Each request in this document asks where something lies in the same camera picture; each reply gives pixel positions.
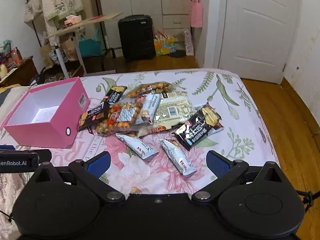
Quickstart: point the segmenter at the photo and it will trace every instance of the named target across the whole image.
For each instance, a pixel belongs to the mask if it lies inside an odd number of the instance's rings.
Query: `suitcase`
[[[118,27],[125,60],[152,59],[156,55],[150,16],[128,16],[119,20]]]

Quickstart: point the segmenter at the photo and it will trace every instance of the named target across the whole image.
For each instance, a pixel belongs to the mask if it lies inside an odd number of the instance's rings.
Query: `floral tablecloth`
[[[50,149],[51,162],[55,166],[66,166],[75,159],[86,161],[102,151],[108,151],[111,166],[101,179],[122,193],[193,194],[216,179],[206,165],[209,150],[229,160],[243,159],[255,166],[262,166],[266,161],[279,163],[265,123],[236,74],[219,69],[181,69],[91,76],[81,80],[90,98],[89,108],[97,105],[115,84],[132,89],[142,83],[167,81],[185,87],[194,106],[209,101],[216,108],[225,129],[206,137],[189,152],[181,147],[197,169],[196,173],[186,178],[180,175],[160,146],[159,139],[173,137],[171,131],[143,138],[145,143],[159,150],[151,160],[145,161],[134,155],[115,136],[94,136],[84,130],[77,134],[68,149]],[[3,128],[0,144],[14,145],[18,150],[33,149],[18,145]]]

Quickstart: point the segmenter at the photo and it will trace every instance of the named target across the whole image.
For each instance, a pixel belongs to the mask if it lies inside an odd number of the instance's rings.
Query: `open pink storage box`
[[[48,83],[22,97],[4,128],[23,146],[67,148],[76,138],[80,115],[88,104],[80,78]]]

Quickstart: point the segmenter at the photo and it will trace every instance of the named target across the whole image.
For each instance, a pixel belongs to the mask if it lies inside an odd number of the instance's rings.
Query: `box label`
[[[85,104],[87,103],[87,98],[85,97],[84,94],[81,95],[80,99],[79,99],[79,106],[80,108],[83,110]]]

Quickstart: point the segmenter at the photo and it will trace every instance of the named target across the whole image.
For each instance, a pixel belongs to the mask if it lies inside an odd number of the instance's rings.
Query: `hanging pink bag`
[[[198,0],[192,0],[190,6],[191,27],[202,28],[203,26],[203,8]]]

